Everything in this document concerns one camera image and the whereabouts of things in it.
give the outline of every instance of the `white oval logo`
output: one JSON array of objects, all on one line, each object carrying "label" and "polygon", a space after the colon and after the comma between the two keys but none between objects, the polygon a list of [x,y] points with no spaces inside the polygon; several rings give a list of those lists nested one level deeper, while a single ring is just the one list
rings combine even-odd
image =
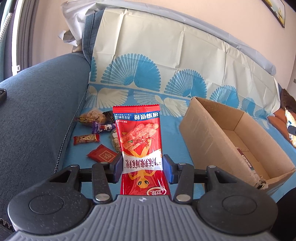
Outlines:
[{"label": "white oval logo", "polygon": [[147,191],[147,195],[165,195],[166,194],[166,189],[163,187],[154,187],[150,188]]}]

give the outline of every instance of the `yellow and white package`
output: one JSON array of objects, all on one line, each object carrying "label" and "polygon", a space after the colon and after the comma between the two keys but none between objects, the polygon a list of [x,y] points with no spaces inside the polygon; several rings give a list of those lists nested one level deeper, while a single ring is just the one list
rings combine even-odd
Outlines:
[{"label": "yellow and white package", "polygon": [[[289,126],[295,126],[296,127],[296,120],[294,119],[293,115],[285,108],[285,116],[287,118],[287,129]],[[290,141],[292,142],[292,145],[296,148],[296,136],[289,133]]]}]

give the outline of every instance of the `gray ribbed surface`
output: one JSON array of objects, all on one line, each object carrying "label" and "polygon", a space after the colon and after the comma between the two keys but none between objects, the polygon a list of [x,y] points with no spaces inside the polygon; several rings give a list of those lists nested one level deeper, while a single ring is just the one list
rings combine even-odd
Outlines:
[{"label": "gray ribbed surface", "polygon": [[232,237],[207,227],[190,206],[178,205],[168,196],[118,196],[111,204],[94,207],[78,227],[53,236],[16,233],[9,241],[103,240],[276,240],[268,233]]}]

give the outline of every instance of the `wall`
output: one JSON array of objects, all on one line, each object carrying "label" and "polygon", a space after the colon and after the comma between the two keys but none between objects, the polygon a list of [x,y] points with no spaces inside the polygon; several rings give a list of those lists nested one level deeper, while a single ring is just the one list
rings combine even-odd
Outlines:
[{"label": "wall", "polygon": [[70,53],[72,47],[57,35],[68,26],[61,11],[65,0],[39,0],[33,31],[32,64]]},{"label": "wall", "polygon": [[287,88],[287,91],[289,92],[290,95],[296,99],[296,83],[294,83],[294,79],[296,79],[296,57],[295,57],[295,62],[294,62],[294,68],[291,74],[291,79]]},{"label": "wall", "polygon": [[296,13],[286,3],[282,28],[262,0],[131,0],[197,17],[242,40],[276,66],[276,80],[287,88],[296,53]]}]

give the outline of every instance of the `red square packet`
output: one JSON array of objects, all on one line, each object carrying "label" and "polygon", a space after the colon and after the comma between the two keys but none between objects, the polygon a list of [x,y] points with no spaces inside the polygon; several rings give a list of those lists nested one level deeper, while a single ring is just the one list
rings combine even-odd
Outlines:
[{"label": "red square packet", "polygon": [[99,145],[97,149],[92,150],[89,154],[87,154],[87,156],[93,159],[94,161],[97,161],[97,162],[106,161],[109,163],[112,162],[117,155],[118,154],[116,152],[105,147],[103,144]]}]

